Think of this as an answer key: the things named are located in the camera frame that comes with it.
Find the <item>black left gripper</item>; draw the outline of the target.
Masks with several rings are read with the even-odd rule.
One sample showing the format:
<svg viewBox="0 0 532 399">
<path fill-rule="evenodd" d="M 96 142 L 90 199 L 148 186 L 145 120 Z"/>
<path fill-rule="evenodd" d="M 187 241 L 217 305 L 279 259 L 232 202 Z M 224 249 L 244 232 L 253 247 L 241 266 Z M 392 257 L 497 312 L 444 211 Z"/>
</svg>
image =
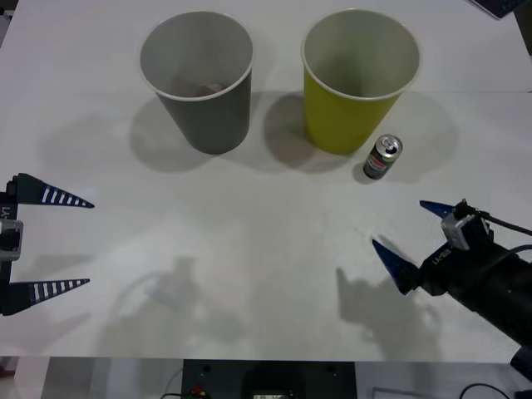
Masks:
<svg viewBox="0 0 532 399">
<path fill-rule="evenodd" d="M 49 185 L 38 178 L 20 173 L 8 181 L 1 193 L 1 314 L 12 316 L 49 299 L 89 283 L 89 278 L 9 283 L 12 262 L 20 258 L 19 204 L 94 208 L 77 195 Z"/>
</svg>

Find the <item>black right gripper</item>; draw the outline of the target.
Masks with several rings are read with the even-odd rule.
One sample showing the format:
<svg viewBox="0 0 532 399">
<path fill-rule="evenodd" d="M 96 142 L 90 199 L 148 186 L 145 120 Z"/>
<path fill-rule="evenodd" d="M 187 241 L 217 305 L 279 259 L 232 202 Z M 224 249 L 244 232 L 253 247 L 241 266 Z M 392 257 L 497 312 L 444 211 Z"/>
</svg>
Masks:
<svg viewBox="0 0 532 399">
<path fill-rule="evenodd" d="M 441 219 L 455 209 L 428 200 L 420 200 L 419 204 Z M 469 251 L 451 249 L 446 244 L 423 262 L 421 270 L 375 239 L 372 245 L 403 295 L 421 286 L 433 297 L 448 294 L 470 310 L 515 309 L 515 299 L 504 285 L 505 267 L 515 256 L 498 244 Z"/>
</svg>

